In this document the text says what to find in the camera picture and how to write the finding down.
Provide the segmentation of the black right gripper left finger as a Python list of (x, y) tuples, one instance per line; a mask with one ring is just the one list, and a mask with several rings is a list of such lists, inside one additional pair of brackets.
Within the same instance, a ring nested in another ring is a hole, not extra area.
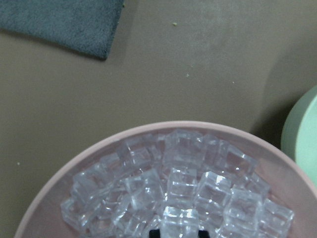
[(160, 230), (150, 230), (149, 231), (149, 238), (160, 238)]

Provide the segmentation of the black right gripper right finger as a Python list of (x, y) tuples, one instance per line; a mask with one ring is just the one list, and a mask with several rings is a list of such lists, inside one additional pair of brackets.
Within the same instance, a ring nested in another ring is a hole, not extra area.
[(210, 238), (210, 234), (206, 230), (199, 230), (198, 238)]

